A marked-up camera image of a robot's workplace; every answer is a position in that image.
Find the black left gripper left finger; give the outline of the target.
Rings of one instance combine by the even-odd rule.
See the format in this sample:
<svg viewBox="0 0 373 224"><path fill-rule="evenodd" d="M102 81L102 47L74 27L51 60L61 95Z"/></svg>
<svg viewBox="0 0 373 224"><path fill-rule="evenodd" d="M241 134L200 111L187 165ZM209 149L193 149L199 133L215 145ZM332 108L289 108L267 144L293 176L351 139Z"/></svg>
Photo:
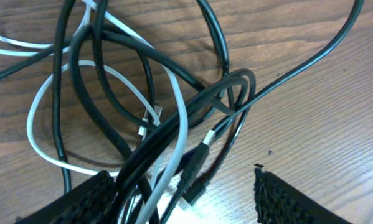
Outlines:
<svg viewBox="0 0 373 224"><path fill-rule="evenodd" d="M107 171L101 171L48 206L18 222L98 223L108 213L115 193L114 178Z"/></svg>

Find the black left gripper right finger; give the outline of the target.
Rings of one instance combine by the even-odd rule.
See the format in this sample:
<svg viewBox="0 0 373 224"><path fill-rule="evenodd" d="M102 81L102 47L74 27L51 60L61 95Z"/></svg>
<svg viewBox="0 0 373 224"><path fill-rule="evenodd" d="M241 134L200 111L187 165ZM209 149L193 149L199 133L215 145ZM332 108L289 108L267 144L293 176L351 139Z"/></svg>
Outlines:
<svg viewBox="0 0 373 224"><path fill-rule="evenodd" d="M254 184L257 222L265 224L349 224L335 213L256 164Z"/></svg>

